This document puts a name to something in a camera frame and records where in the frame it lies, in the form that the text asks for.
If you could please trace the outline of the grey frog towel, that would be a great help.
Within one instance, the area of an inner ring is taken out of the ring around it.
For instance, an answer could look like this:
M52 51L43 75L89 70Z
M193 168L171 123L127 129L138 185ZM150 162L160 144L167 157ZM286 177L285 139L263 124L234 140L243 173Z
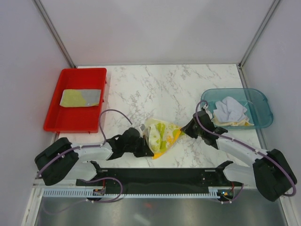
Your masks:
M101 93L100 89L65 89L60 106L65 108L98 106Z

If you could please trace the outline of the yellow patterned towel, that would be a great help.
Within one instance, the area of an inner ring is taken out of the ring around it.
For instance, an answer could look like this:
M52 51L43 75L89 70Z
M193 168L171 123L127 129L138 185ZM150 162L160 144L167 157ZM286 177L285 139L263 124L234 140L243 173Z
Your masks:
M161 157L184 135L181 127L170 122L150 118L144 125L143 136L154 154L152 159Z

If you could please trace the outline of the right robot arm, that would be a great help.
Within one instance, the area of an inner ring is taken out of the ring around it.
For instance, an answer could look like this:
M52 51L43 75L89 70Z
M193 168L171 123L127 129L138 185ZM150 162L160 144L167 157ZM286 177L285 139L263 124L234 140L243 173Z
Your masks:
M280 196L296 194L297 178L280 150L267 151L226 136L228 131L214 126L204 110L193 114L193 118L181 131L191 138L202 138L207 145L229 153L246 164L241 166L229 163L216 172L215 180L219 185L225 186L235 181L255 186L271 202Z

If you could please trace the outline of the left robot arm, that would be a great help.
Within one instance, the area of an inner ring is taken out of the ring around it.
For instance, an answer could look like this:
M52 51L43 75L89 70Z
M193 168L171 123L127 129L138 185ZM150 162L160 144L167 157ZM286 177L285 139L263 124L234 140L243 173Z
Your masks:
M42 179L46 186L52 186L62 181L79 163L95 166L98 160L118 159L125 153L132 153L137 158L154 156L146 138L136 128L106 139L104 144L74 144L62 137L35 157L36 178Z

